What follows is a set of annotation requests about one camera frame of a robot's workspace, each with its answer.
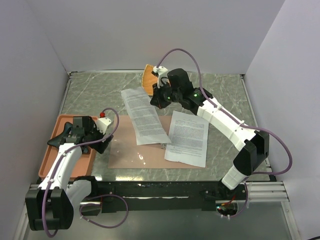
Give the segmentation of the white printed paper stack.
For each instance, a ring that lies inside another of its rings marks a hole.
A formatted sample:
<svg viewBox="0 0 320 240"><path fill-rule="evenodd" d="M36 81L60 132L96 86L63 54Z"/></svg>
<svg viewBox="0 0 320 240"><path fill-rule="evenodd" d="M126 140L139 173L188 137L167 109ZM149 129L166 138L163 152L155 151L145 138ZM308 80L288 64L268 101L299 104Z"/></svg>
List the white printed paper stack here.
<svg viewBox="0 0 320 240"><path fill-rule="evenodd" d="M207 160L209 123L203 118L174 111L164 159L190 166L205 168Z"/></svg>

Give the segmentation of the white printed paper sheet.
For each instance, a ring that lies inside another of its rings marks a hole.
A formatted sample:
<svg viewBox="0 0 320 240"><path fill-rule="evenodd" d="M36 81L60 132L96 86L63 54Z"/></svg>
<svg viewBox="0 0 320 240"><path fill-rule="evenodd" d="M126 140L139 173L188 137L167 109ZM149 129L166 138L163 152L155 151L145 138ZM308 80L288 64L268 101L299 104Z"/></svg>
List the white printed paper sheet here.
<svg viewBox="0 0 320 240"><path fill-rule="evenodd" d="M150 104L150 97L142 87L122 90L121 97L131 119L138 146L171 142L155 107Z"/></svg>

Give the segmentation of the pink brown file folder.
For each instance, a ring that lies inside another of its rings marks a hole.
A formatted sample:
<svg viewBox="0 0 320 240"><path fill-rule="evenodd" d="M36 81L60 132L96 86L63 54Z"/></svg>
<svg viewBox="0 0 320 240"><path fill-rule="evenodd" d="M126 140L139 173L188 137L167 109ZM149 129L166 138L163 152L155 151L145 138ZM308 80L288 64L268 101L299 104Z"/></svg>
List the pink brown file folder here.
<svg viewBox="0 0 320 240"><path fill-rule="evenodd" d="M200 169L165 159L161 144L137 145L136 134L128 115L119 117L119 126L110 144L109 169Z"/></svg>

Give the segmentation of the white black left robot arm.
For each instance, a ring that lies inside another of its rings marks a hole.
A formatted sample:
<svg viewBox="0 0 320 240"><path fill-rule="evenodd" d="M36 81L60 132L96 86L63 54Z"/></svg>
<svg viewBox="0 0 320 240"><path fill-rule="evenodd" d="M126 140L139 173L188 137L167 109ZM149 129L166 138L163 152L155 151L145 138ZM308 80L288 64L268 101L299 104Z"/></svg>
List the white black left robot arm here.
<svg viewBox="0 0 320 240"><path fill-rule="evenodd" d="M98 182L94 176L78 176L70 184L76 163L83 154L95 150L102 154L113 134L108 133L112 120L90 116L75 116L66 122L62 132L47 144L57 149L57 157L46 177L36 189L25 196L29 227L33 231L69 229L74 212L85 198L94 201L99 195Z"/></svg>

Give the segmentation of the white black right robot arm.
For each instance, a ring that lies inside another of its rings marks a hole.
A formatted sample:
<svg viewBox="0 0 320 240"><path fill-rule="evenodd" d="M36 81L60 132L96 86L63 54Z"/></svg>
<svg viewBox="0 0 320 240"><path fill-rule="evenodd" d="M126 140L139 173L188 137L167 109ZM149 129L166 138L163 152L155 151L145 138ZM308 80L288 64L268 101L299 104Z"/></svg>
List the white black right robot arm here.
<svg viewBox="0 0 320 240"><path fill-rule="evenodd" d="M163 66L155 66L151 73L157 77L157 82L152 86L152 106L164 109L171 103L179 103L184 109L214 126L239 151L218 187L218 193L223 199L232 198L238 185L267 158L270 135L263 130L249 128L206 89L194 87L185 70L167 70Z"/></svg>

